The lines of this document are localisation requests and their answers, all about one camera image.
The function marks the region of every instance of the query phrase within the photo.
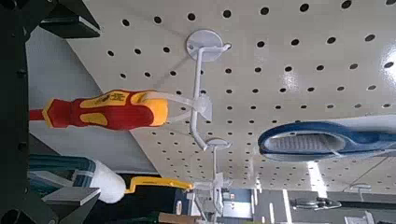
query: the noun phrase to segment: hanging tool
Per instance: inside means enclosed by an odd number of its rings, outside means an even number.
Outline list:
[[[275,161],[332,157],[368,158],[392,151],[396,134],[356,132],[330,122],[301,122],[270,129],[259,138],[260,153]]]
[[[91,99],[72,102],[54,99],[44,109],[30,110],[30,120],[44,120],[51,128],[101,126],[110,130],[157,127],[190,116],[190,112],[169,118],[168,100],[192,107],[207,119],[212,118],[210,99],[195,100],[156,91],[109,91]]]
[[[125,190],[125,193],[134,193],[136,186],[163,186],[178,189],[193,189],[192,183],[179,181],[172,178],[161,178],[152,176],[136,176],[131,179],[130,187]]]

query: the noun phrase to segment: white pegboard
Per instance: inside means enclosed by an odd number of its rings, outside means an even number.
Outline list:
[[[234,187],[253,188],[259,178],[266,189],[311,189],[305,163],[268,161],[258,154],[257,138],[265,130],[298,120],[396,112],[392,0],[86,4],[102,35],[69,43],[103,91],[154,89],[191,97],[195,61],[184,49],[188,35],[211,29],[233,45],[204,64],[202,89],[212,99],[214,116],[211,123],[200,120],[198,128],[205,139],[233,142],[219,153],[219,169]],[[183,112],[180,108],[172,105],[171,113]],[[194,144],[185,121],[132,133],[161,175],[210,180],[210,151]],[[328,190],[339,191],[381,161],[318,166]],[[367,177],[368,184],[378,181]],[[386,183],[373,192],[396,193]]]

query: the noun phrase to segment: hook mounting plate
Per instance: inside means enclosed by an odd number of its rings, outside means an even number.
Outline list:
[[[197,60],[198,49],[202,47],[219,47],[223,42],[218,34],[211,30],[199,30],[192,33],[186,41],[186,50],[190,56]],[[206,51],[202,55],[202,62],[214,62],[222,51]]]

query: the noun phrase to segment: pegboard hook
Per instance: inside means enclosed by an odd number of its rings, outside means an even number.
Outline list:
[[[200,97],[202,62],[215,61],[222,52],[230,47],[230,44],[223,45],[219,35],[213,31],[199,30],[189,36],[186,45],[187,52],[196,60],[193,100],[196,101]],[[207,149],[207,143],[197,131],[197,120],[198,111],[193,108],[190,121],[191,134],[198,146],[205,151]]]

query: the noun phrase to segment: yellow handle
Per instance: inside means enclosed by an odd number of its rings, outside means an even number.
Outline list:
[[[172,178],[160,178],[151,176],[137,176],[131,179],[131,185],[129,189],[125,190],[125,193],[134,193],[137,185],[146,186],[165,186],[179,189],[192,189],[193,184],[188,182],[179,181]]]

